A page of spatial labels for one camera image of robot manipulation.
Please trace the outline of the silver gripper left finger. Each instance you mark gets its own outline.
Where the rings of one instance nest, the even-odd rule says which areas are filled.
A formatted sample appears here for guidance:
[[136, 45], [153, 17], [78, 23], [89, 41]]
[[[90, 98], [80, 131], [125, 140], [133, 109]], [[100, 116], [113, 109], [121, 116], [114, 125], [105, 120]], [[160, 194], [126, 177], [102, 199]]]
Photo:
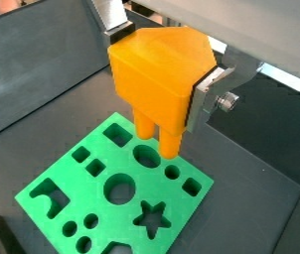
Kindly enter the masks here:
[[109, 45], [136, 31], [136, 24], [128, 19], [122, 0], [90, 0], [90, 10]]

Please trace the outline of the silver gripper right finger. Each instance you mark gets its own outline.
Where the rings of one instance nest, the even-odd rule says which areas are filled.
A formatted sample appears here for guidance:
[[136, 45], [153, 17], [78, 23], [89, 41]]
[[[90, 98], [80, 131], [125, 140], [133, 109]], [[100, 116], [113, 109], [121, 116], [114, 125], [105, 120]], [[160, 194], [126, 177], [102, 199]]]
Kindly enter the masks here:
[[231, 91], [250, 82], [263, 61], [232, 46], [226, 47], [223, 64], [218, 65], [195, 85], [187, 130], [193, 133], [199, 121], [208, 121], [218, 109], [224, 112], [234, 110], [239, 96]]

